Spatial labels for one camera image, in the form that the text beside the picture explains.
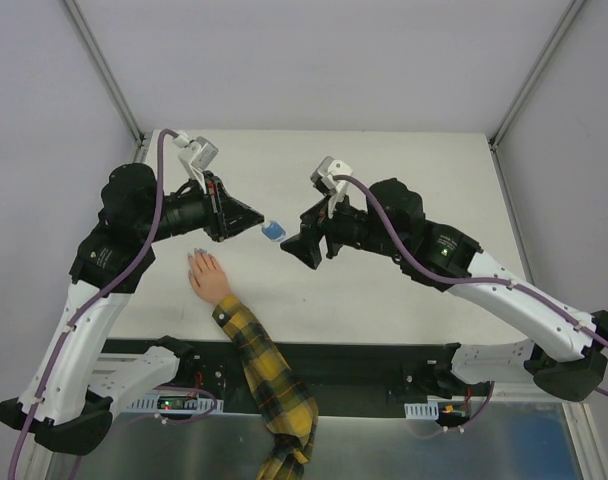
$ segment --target shirt cuff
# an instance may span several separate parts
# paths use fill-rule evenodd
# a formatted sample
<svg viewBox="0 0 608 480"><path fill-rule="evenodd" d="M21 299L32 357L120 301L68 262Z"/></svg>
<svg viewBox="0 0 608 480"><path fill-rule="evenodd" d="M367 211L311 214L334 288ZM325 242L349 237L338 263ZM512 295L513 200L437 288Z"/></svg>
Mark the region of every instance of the shirt cuff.
<svg viewBox="0 0 608 480"><path fill-rule="evenodd" d="M213 310L213 319L220 327L224 327L239 310L240 300L233 294L227 295Z"/></svg>

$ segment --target white wall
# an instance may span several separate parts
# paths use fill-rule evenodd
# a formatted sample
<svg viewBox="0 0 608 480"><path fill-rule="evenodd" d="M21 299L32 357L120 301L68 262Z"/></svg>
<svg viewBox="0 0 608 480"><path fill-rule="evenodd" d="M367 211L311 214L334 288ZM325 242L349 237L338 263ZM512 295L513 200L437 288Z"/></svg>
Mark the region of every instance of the white wall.
<svg viewBox="0 0 608 480"><path fill-rule="evenodd" d="M132 154L59 2L0 2L0 400L41 359L99 190ZM0 478L16 438L0 423Z"/></svg>
<svg viewBox="0 0 608 480"><path fill-rule="evenodd" d="M589 2L500 158L538 285L608 310L608 0ZM593 397L608 454L608 400Z"/></svg>
<svg viewBox="0 0 608 480"><path fill-rule="evenodd" d="M142 128L493 133L569 0L80 0Z"/></svg>

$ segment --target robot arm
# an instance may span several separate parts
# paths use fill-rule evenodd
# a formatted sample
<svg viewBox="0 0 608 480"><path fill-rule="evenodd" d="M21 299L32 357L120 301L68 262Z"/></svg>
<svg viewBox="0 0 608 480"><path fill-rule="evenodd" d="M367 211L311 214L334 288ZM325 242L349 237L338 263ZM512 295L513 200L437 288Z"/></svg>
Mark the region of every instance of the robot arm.
<svg viewBox="0 0 608 480"><path fill-rule="evenodd" d="M217 176L204 170L217 153L212 144L203 138L190 141L182 134L176 140L191 178L164 197L155 241L203 229L221 242L264 221L261 214L231 197ZM147 165L123 165L111 173L102 189L98 224L81 242L71 267L68 297L46 355L24 393L0 404L0 421L17 430L37 405L29 431L49 450L88 454L104 438L113 418L143 394L183 376L194 382L193 352L169 337L112 375L91 379L115 320L155 260L152 249L112 293L93 304L74 327L68 326L75 312L123 272L142 249L151 228L156 189L155 175ZM56 348L61 350L44 393L36 399Z"/></svg>
<svg viewBox="0 0 608 480"><path fill-rule="evenodd" d="M528 285L528 290L607 340L608 312L582 312L550 297L499 264L471 237L426 219L422 197L397 179L377 182L369 190L404 247L423 267L416 268L400 254L372 204L366 211L350 205L346 181L336 178L338 171L350 175L352 170L327 157L313 173L311 180L325 197L301 215L300 233L283 242L282 250L313 269L322 260L322 237L329 259L342 246L390 257L412 280L469 300L529 338L511 345L459 346L450 370L465 383L532 378L546 392L571 401L583 400L599 385L606 369L602 346L522 287ZM427 276L426 270L436 275ZM494 283L498 280L504 280L506 286Z"/></svg>

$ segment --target blue object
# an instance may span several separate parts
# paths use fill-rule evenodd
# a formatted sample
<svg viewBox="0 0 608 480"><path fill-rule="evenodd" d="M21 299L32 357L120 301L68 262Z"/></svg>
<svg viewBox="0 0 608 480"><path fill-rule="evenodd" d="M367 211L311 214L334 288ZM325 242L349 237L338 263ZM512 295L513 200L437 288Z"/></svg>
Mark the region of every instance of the blue object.
<svg viewBox="0 0 608 480"><path fill-rule="evenodd" d="M262 233L272 242L281 242L286 237L286 231L275 220L267 220L262 224Z"/></svg>

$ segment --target plaid sleeve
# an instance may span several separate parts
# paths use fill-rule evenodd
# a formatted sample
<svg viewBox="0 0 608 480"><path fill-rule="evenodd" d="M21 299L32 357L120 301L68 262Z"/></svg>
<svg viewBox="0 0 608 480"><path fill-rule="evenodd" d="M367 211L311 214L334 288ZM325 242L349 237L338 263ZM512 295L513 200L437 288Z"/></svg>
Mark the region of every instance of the plaid sleeve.
<svg viewBox="0 0 608 480"><path fill-rule="evenodd" d="M215 308L213 318L237 347L246 380L275 437L275 447L258 480L296 480L311 459L317 404L293 373L264 327L234 295Z"/></svg>

